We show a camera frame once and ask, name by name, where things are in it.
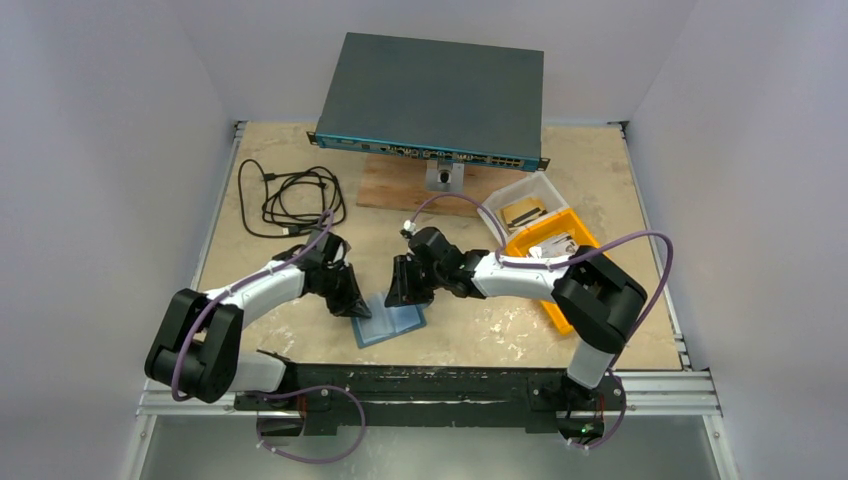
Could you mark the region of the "gold cards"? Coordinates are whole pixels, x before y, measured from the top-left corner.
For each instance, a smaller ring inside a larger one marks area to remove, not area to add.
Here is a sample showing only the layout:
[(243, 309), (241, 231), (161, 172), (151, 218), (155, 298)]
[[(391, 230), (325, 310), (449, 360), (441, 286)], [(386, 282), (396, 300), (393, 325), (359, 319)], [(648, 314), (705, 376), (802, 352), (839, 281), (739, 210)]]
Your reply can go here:
[(508, 232), (514, 232), (522, 226), (544, 217), (548, 210), (541, 199), (526, 197), (499, 210), (503, 224)]

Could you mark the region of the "blue card holder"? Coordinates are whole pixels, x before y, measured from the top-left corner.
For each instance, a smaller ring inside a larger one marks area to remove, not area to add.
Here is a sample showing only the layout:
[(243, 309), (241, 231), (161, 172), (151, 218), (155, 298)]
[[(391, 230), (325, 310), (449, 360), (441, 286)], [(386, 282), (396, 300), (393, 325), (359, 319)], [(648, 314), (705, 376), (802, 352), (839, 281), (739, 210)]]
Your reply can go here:
[(426, 326), (424, 309), (427, 304), (386, 307), (384, 305), (385, 299), (385, 292), (371, 295), (366, 300), (366, 306), (371, 311), (371, 317), (354, 317), (351, 319), (353, 335), (360, 349)]

